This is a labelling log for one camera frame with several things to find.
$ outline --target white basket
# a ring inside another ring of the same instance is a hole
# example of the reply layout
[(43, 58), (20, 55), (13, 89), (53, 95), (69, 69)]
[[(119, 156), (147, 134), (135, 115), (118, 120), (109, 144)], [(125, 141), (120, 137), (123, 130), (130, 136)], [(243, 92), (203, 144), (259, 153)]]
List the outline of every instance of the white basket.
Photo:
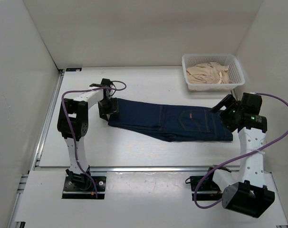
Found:
[[(188, 81), (186, 69), (200, 63), (216, 62), (222, 66), (230, 65), (229, 78), (233, 84), (193, 84)], [(232, 90), (245, 83), (238, 60), (231, 54), (185, 54), (182, 57), (182, 67), (189, 90)]]

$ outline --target beige fabric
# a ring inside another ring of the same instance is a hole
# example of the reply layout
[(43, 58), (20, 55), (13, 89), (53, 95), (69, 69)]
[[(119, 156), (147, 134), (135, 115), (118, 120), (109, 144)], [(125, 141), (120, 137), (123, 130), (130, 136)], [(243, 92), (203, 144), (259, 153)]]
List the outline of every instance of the beige fabric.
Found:
[(193, 84), (231, 84), (229, 67), (219, 63), (200, 63), (186, 69), (188, 81)]

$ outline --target white table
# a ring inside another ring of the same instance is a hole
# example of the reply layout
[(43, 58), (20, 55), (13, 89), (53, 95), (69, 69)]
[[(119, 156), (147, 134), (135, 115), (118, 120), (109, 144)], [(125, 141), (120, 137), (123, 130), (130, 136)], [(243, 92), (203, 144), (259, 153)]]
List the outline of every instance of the white table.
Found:
[[(68, 167), (70, 164), (67, 146), (57, 131), (61, 94), (67, 90), (87, 89), (92, 83), (100, 83), (102, 78), (127, 83), (127, 89), (116, 92), (115, 97), (157, 104), (213, 107), (229, 93), (188, 91), (180, 66), (94, 67), (66, 72), (44, 143), (41, 167)], [(236, 132), (233, 137), (233, 142), (163, 142), (108, 126), (99, 118), (95, 105), (89, 110), (85, 148), (92, 167), (210, 166), (240, 154)]]
[[(64, 170), (29, 174), (16, 221), (25, 228), (275, 228), (287, 225), (276, 186), (266, 174), (275, 202), (260, 218), (222, 208), (200, 209), (192, 201), (187, 172), (107, 174), (104, 200), (61, 199)], [(200, 202), (202, 205), (211, 202)]]

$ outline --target back pocket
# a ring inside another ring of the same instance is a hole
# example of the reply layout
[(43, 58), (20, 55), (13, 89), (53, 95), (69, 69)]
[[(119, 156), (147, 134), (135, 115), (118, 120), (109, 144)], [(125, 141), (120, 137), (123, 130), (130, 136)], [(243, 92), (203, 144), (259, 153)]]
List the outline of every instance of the back pocket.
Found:
[(210, 132), (205, 109), (183, 110), (179, 116), (179, 123), (188, 132)]

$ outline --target purple cable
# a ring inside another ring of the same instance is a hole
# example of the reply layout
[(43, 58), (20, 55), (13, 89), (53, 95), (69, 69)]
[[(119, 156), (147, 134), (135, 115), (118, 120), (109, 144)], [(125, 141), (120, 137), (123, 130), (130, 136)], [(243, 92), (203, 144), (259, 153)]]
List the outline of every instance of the purple cable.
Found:
[(115, 90), (115, 91), (122, 91), (124, 89), (127, 88), (127, 85), (124, 83), (124, 82), (121, 82), (121, 81), (112, 81), (112, 82), (119, 82), (119, 83), (122, 83), (124, 85), (124, 88), (122, 89), (115, 89), (115, 88), (109, 88), (109, 87), (99, 87), (99, 88), (94, 88), (94, 89), (87, 89), (87, 90), (70, 90), (70, 91), (66, 91), (63, 93), (62, 95), (62, 106), (63, 106), (63, 110), (64, 110), (64, 113), (65, 113), (65, 116), (66, 116), (66, 119), (67, 119), (67, 122), (68, 122), (68, 125), (69, 125), (69, 129), (71, 131), (71, 134), (72, 134), (72, 138), (73, 138), (73, 142), (74, 142), (74, 155), (75, 155), (75, 158), (76, 158), (76, 161), (77, 161), (77, 166), (79, 167), (79, 169), (91, 180), (92, 184), (93, 184), (93, 190), (95, 190), (95, 193), (96, 193), (96, 198), (97, 198), (97, 188), (96, 188), (96, 183), (95, 181), (93, 180), (93, 178), (88, 174), (86, 173), (85, 170), (83, 170), (83, 168), (81, 167), (81, 164), (78, 162), (78, 156), (77, 156), (77, 139), (76, 139), (76, 135), (73, 131), (73, 127), (72, 127), (72, 124), (71, 124), (71, 121), (69, 119), (69, 115), (68, 115), (68, 112), (67, 112), (67, 109), (66, 109), (66, 106), (65, 106), (65, 101), (64, 101), (64, 98), (65, 98), (65, 95), (66, 94), (70, 94), (70, 93), (86, 93), (86, 92), (90, 92), (90, 91), (96, 91), (96, 90), (99, 90), (99, 89), (109, 89), (109, 90)]
[[(274, 95), (271, 95), (271, 94), (263, 94), (263, 93), (256, 93), (256, 94), (257, 94), (257, 95), (270, 96), (270, 97), (276, 98), (277, 100), (280, 100), (281, 102), (283, 102), (283, 103), (288, 107), (288, 103), (287, 103), (285, 100), (281, 99), (280, 97), (277, 97), (277, 96), (274, 96)], [(243, 154), (243, 155), (238, 156), (238, 157), (236, 157), (236, 158), (233, 158), (233, 159), (230, 159), (230, 160), (228, 160), (228, 161), (225, 161), (224, 163), (221, 163), (220, 165), (215, 166), (213, 169), (211, 169), (209, 172), (207, 172), (207, 174), (206, 174), (204, 177), (202, 177), (202, 179), (201, 179), (201, 180), (199, 181), (199, 183), (197, 184), (197, 187), (196, 187), (195, 192), (194, 192), (194, 195), (193, 195), (193, 201), (195, 202), (195, 204), (197, 205), (197, 207), (199, 207), (199, 208), (201, 208), (201, 209), (208, 209), (208, 208), (211, 208), (211, 207), (215, 206), (216, 204), (220, 203), (221, 200), (222, 200), (222, 199), (220, 199), (220, 200), (214, 202), (213, 204), (211, 204), (211, 205), (209, 205), (209, 206), (201, 206), (201, 205), (199, 205), (198, 202), (197, 202), (197, 193), (198, 193), (199, 187), (202, 185), (202, 183), (204, 182), (204, 180), (205, 180), (209, 175), (211, 175), (213, 172), (215, 172), (215, 170), (217, 170), (217, 169), (219, 169), (219, 168), (223, 167), (224, 165), (227, 165), (227, 164), (229, 164), (229, 163), (231, 163), (231, 162), (234, 162), (234, 161), (236, 161), (236, 160), (239, 160), (239, 159), (242, 159), (242, 158), (251, 156), (251, 155), (253, 155), (253, 154), (255, 154), (255, 153), (258, 153), (259, 151), (262, 151), (263, 149), (265, 149), (265, 148), (273, 145), (274, 143), (277, 143), (279, 140), (281, 140), (281, 139), (283, 139), (284, 137), (286, 137), (287, 134), (288, 134), (288, 130), (287, 130), (282, 136), (280, 136), (279, 138), (277, 138), (277, 139), (275, 139), (275, 140), (273, 140), (273, 141), (265, 144), (264, 146), (261, 146), (261, 147), (258, 148), (256, 151), (252, 151), (252, 152), (250, 152), (250, 153), (246, 153), (246, 154)]]

